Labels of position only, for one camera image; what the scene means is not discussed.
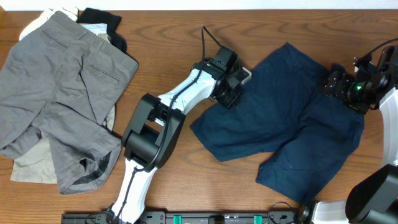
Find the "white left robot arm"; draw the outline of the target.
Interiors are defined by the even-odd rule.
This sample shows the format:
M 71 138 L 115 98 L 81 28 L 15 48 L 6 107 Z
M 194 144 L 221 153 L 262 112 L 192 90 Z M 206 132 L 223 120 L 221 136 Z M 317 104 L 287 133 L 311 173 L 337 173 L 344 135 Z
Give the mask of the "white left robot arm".
M 107 223 L 138 221 L 153 176 L 173 153 L 186 115 L 206 98 L 232 108 L 251 77 L 236 52 L 221 46 L 213 58 L 194 63 L 173 90 L 140 99 L 121 139 L 126 170 L 118 199 L 108 208 Z

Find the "navy blue shorts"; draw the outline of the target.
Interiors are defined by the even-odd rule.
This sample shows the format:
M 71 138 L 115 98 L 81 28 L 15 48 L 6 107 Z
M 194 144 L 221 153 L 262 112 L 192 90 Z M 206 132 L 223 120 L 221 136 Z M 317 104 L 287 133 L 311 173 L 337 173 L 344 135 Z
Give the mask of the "navy blue shorts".
M 271 153 L 257 183 L 308 203 L 358 148 L 364 131 L 363 115 L 320 91 L 329 73 L 284 44 L 254 67 L 236 106 L 212 106 L 191 129 L 221 162 Z

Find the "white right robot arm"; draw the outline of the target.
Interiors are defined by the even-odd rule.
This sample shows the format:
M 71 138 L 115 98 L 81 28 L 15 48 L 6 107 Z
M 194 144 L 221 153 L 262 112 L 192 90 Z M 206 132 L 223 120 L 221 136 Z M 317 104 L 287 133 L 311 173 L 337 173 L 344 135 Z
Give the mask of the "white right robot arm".
M 372 63 L 372 52 L 355 58 L 354 74 L 332 72 L 323 92 L 359 114 L 380 111 L 381 167 L 356 185 L 346 200 L 303 206 L 297 223 L 397 224 L 397 45 L 392 39 L 378 49 L 377 64 Z

